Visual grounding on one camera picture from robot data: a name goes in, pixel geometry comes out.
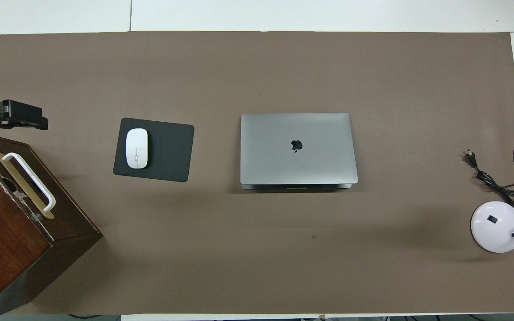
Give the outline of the white computer mouse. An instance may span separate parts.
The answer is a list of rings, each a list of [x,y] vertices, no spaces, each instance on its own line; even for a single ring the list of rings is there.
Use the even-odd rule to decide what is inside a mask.
[[[144,128],[133,128],[126,134],[125,154],[127,166],[144,169],[149,162],[149,135]]]

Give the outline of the black mouse pad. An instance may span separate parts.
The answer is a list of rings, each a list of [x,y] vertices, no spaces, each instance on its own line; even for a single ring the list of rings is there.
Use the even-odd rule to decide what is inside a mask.
[[[149,162],[144,169],[127,166],[126,134],[144,128],[149,135]],[[188,181],[195,128],[191,124],[123,118],[120,123],[113,173],[164,181]]]

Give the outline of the grey aluminium laptop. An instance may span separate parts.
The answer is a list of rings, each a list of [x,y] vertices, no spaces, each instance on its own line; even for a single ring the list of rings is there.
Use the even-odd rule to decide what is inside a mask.
[[[358,181],[351,118],[347,112],[241,116],[243,189],[348,189]]]

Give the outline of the dark wooden box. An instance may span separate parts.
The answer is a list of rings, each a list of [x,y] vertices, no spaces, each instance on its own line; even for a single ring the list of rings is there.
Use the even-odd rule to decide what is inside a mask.
[[[14,152],[30,165],[56,199],[55,219],[44,218],[23,198],[0,164],[0,315],[32,301],[87,252],[102,233],[35,151],[0,137],[0,152]]]

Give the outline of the brown table mat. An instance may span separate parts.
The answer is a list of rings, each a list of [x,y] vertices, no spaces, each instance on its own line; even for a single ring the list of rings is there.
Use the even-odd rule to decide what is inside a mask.
[[[0,101],[103,238],[18,314],[514,312],[514,250],[470,218],[514,183],[508,33],[0,35]],[[240,186],[247,112],[348,112],[359,183]],[[123,118],[191,124],[188,181],[113,173]]]

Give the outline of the white round lamp base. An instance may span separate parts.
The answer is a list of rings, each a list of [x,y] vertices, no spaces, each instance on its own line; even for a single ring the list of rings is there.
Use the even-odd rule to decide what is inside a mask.
[[[487,186],[502,196],[501,201],[488,201],[479,205],[471,216],[470,230],[475,242],[491,253],[514,250],[514,184]]]

